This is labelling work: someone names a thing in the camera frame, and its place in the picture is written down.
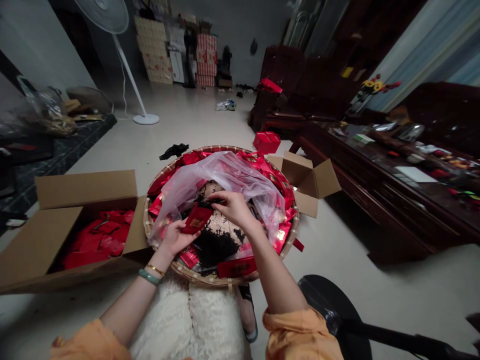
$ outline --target white fan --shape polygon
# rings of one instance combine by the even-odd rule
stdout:
[[[124,51],[120,46],[117,34],[121,34],[127,30],[129,26],[129,13],[124,0],[75,0],[78,7],[83,13],[99,28],[111,33],[113,41],[120,54],[120,58],[125,65],[126,72],[130,78],[136,97],[140,103],[143,115],[136,115],[133,121],[141,125],[151,125],[159,122],[159,117],[153,114],[147,114],[144,103],[140,97],[139,89],[135,84],[134,77],[130,71],[129,64],[125,58]]]

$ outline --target jade bracelet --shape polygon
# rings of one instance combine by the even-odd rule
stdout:
[[[138,270],[138,275],[147,280],[149,283],[157,286],[160,284],[161,278],[155,277],[152,274],[148,273],[145,269]]]

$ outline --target curtain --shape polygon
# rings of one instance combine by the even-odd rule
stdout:
[[[374,96],[366,107],[389,111],[426,82],[476,85],[480,77],[479,52],[480,1],[455,1],[391,76],[382,77],[386,83],[401,81],[402,85]]]

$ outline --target gold bracelet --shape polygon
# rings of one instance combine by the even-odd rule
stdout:
[[[153,266],[153,265],[151,265],[151,264],[148,264],[146,267],[147,267],[147,268],[150,268],[150,269],[152,269],[152,270],[155,270],[155,271],[156,271],[157,273],[159,273],[162,277],[165,276],[165,273],[164,273],[162,270],[157,269],[155,266]]]

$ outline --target open cardboard box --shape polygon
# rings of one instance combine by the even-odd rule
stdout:
[[[283,157],[268,155],[267,159],[296,188],[293,193],[298,210],[312,218],[317,217],[319,199],[342,190],[330,159],[315,168],[311,160],[289,151]]]
[[[134,170],[44,176],[35,184],[40,210],[0,253],[0,294],[55,291],[142,268],[152,256]],[[135,211],[121,256],[52,272],[72,234],[110,210]]]

